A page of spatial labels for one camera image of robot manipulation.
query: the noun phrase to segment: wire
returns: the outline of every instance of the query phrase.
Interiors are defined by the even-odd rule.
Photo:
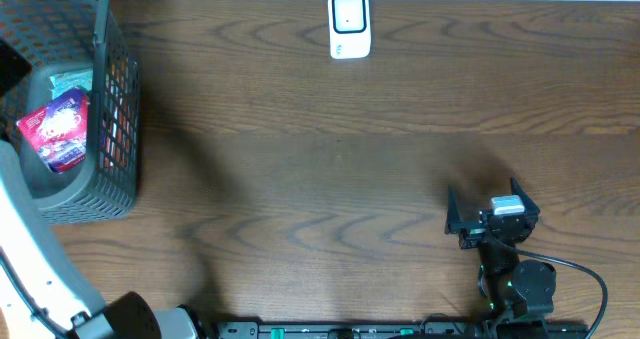
[[[456,331],[458,332],[458,334],[463,335],[464,333],[462,332],[462,330],[460,330],[460,327],[458,327],[458,325],[453,321],[453,319],[448,316],[445,313],[433,313],[431,315],[429,315],[428,317],[426,317],[422,323],[420,323],[420,330],[424,330],[424,326],[425,324],[427,324],[428,322],[433,320],[433,317],[441,317],[441,318],[445,318],[448,319],[449,322],[451,323],[451,325],[453,325],[453,327],[456,329]]]
[[[38,319],[47,330],[55,335],[56,339],[67,339],[64,329],[49,319],[47,312],[44,309],[40,309],[33,298],[27,294],[27,290],[20,282],[20,279],[18,279],[18,275],[13,270],[2,247],[0,247],[0,265],[2,265],[2,269],[4,269],[4,272],[7,274],[11,285],[13,285],[13,289],[18,293],[20,299],[22,299],[29,311],[31,311],[31,316]]]
[[[591,328],[589,328],[589,331],[587,332],[587,335],[584,337],[584,339],[591,338],[593,333],[596,332],[596,329],[598,329],[598,325],[600,325],[600,322],[602,321],[602,317],[604,317],[604,312],[605,312],[605,310],[607,310],[607,302],[609,301],[609,291],[607,290],[607,284],[605,284],[605,282],[602,279],[602,277],[600,277],[600,275],[598,275],[598,273],[594,272],[593,270],[591,270],[591,269],[589,269],[587,267],[583,267],[580,264],[572,263],[570,261],[566,261],[566,260],[562,260],[562,259],[558,259],[558,258],[554,258],[554,257],[542,255],[542,254],[536,254],[536,253],[528,252],[526,250],[516,249],[516,248],[514,248],[514,247],[512,247],[510,245],[507,245],[507,244],[501,242],[498,238],[496,238],[493,235],[493,233],[491,233],[491,230],[487,230],[486,233],[489,236],[489,238],[493,239],[493,241],[495,241],[499,246],[501,246],[502,248],[504,248],[506,250],[509,250],[509,251],[514,252],[516,254],[525,255],[525,256],[528,256],[528,257],[531,257],[531,258],[535,258],[535,259],[539,259],[539,260],[548,261],[548,262],[551,262],[551,263],[556,263],[556,264],[568,266],[569,268],[577,269],[577,270],[579,270],[579,271],[581,271],[583,273],[587,273],[587,274],[591,275],[598,282],[598,284],[600,284],[600,288],[602,288],[602,302],[600,303],[600,310],[598,310],[598,315],[596,316],[596,319],[593,321],[593,324],[591,324]]]

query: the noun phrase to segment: gray basket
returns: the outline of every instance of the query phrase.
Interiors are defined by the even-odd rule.
[[[42,216],[61,224],[127,214],[135,202],[140,81],[109,0],[0,0],[0,38],[5,42],[0,46],[9,45],[22,57],[13,59],[32,68],[0,98],[0,117]],[[3,62],[0,66],[13,65],[6,56]],[[86,159],[55,174],[21,138],[15,122],[52,99],[49,76],[89,67]]]

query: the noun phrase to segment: black cable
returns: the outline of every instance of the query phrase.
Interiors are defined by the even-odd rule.
[[[16,291],[16,293],[18,293],[20,299],[22,299],[24,304],[31,312],[31,316],[38,319],[38,321],[42,323],[42,325],[47,328],[47,330],[55,335],[56,339],[68,339],[64,329],[53,322],[51,319],[49,319],[47,312],[43,309],[40,309],[33,298],[29,296],[29,294],[27,294],[27,290],[20,282],[20,279],[18,279],[18,275],[16,274],[15,270],[13,270],[13,267],[9,263],[9,260],[7,259],[7,256],[2,247],[0,247],[0,265],[2,266],[2,269],[4,269],[4,272],[7,274],[7,278],[9,278],[11,285],[13,285],[13,289]]]
[[[493,241],[495,241],[500,247],[509,250],[511,252],[514,252],[516,254],[519,255],[525,255],[531,258],[535,258],[535,259],[539,259],[539,260],[544,260],[544,261],[548,261],[551,263],[556,263],[556,264],[560,264],[560,265],[564,265],[564,266],[568,266],[569,268],[573,268],[573,269],[577,269],[583,273],[587,273],[589,275],[591,275],[597,282],[598,284],[600,284],[600,288],[602,288],[602,302],[600,303],[600,310],[598,311],[598,315],[596,316],[596,320],[593,321],[593,324],[591,324],[591,328],[589,328],[589,331],[587,332],[587,335],[584,337],[584,339],[589,339],[591,338],[591,336],[593,335],[593,333],[596,332],[596,329],[598,329],[598,325],[600,325],[600,322],[602,321],[602,317],[604,317],[604,312],[605,310],[607,310],[607,302],[609,301],[609,292],[607,290],[607,284],[605,284],[604,280],[602,279],[602,277],[600,277],[600,275],[598,275],[598,273],[594,272],[593,270],[587,268],[587,267],[583,267],[580,264],[576,264],[576,263],[572,263],[570,261],[566,261],[566,260],[562,260],[562,259],[558,259],[558,258],[554,258],[554,257],[550,257],[550,256],[546,256],[546,255],[542,255],[542,254],[536,254],[536,253],[532,253],[532,252],[528,252],[526,250],[521,250],[521,249],[516,249],[510,245],[507,245],[503,242],[501,242],[498,238],[496,238],[493,233],[491,233],[491,230],[489,228],[487,228],[486,230],[487,235],[489,236],[489,238],[493,239]]]
[[[422,321],[422,323],[420,323],[420,330],[424,330],[424,329],[425,329],[425,328],[424,328],[425,324],[427,324],[428,322],[432,321],[432,320],[433,320],[433,317],[438,317],[438,316],[439,316],[439,317],[442,317],[442,318],[445,318],[445,319],[447,319],[447,320],[449,320],[449,322],[451,323],[451,325],[453,325],[453,327],[456,329],[456,331],[458,332],[458,334],[460,334],[460,335],[463,335],[463,334],[464,334],[464,333],[462,332],[462,330],[460,330],[460,327],[458,327],[458,325],[453,321],[453,319],[452,319],[450,316],[448,316],[447,314],[445,314],[445,313],[434,313],[434,314],[431,314],[431,315],[429,315],[428,317],[426,317],[426,318]]]

